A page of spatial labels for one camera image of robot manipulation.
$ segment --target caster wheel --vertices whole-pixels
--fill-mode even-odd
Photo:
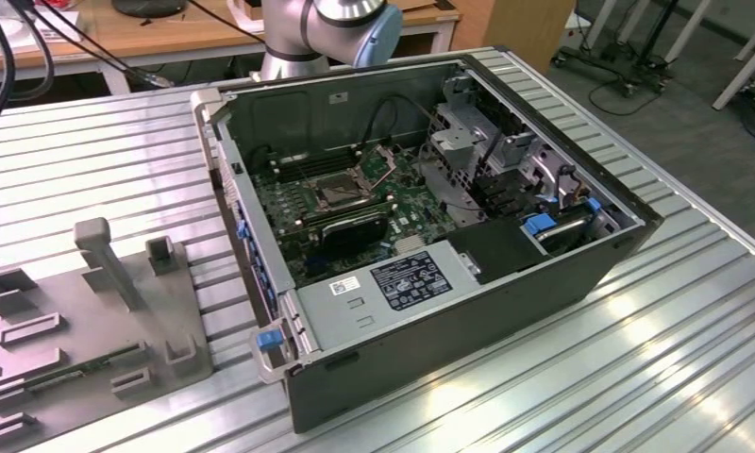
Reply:
[[[567,58],[565,54],[559,54],[557,57],[551,59],[551,64],[555,68],[562,68],[566,66]]]

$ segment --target white label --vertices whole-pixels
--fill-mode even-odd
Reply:
[[[332,295],[344,294],[347,291],[358,290],[362,284],[358,282],[356,277],[347,277],[344,280],[334,281],[330,284]]]
[[[336,92],[330,95],[330,104],[342,104],[350,100],[348,92]]]

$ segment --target gray floor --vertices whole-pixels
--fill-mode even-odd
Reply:
[[[582,13],[595,17],[602,3],[582,0]],[[626,0],[618,3],[609,21],[613,27],[630,4]],[[651,4],[634,42],[643,42],[658,13],[660,6]],[[666,55],[685,24],[676,14],[657,46],[660,55]],[[677,80],[662,97],[630,117],[609,115],[589,102],[589,91],[613,78],[610,73],[573,61],[562,69],[553,68],[547,77],[755,238],[755,140],[734,109],[716,111],[710,107],[742,67],[733,60],[740,49],[737,43],[701,27],[673,66]],[[650,96],[645,92],[625,99],[603,90],[594,99],[606,109],[627,111]]]

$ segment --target circuit board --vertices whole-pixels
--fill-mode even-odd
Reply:
[[[291,182],[255,177],[258,197],[298,287],[397,256],[403,243],[430,244],[455,230],[454,219],[439,208],[414,163],[410,150],[376,145],[342,171]],[[370,215],[389,220],[383,237],[351,253],[324,251],[323,231]]]

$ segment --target blue tab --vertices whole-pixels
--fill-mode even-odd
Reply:
[[[593,212],[602,210],[602,203],[595,198],[589,198],[589,206],[593,209]]]
[[[554,219],[549,214],[538,214],[533,217],[529,217],[523,226],[526,228],[526,231],[529,231],[529,233],[531,233],[531,235],[534,236],[539,232],[554,228],[557,226],[557,222],[554,222]]]
[[[256,347],[260,348],[260,351],[271,351],[279,348],[282,343],[282,332],[278,328],[256,334]]]
[[[250,227],[247,226],[246,221],[240,221],[238,223],[238,239],[246,239],[250,237]]]

